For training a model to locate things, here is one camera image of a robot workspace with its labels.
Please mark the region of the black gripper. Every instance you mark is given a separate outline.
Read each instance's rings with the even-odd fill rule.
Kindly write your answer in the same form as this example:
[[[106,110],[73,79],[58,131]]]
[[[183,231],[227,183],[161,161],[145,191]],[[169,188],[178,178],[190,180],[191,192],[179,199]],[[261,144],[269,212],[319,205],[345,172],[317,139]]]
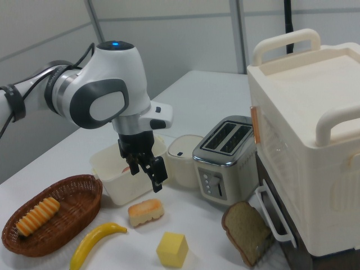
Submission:
[[[140,171],[137,158],[133,157],[133,155],[141,154],[139,156],[139,165],[144,173],[148,175],[153,192],[159,192],[162,189],[163,182],[168,179],[168,174],[164,159],[161,156],[153,156],[153,131],[144,131],[133,135],[120,134],[118,145],[120,155],[122,158],[127,158],[127,163],[133,176]]]

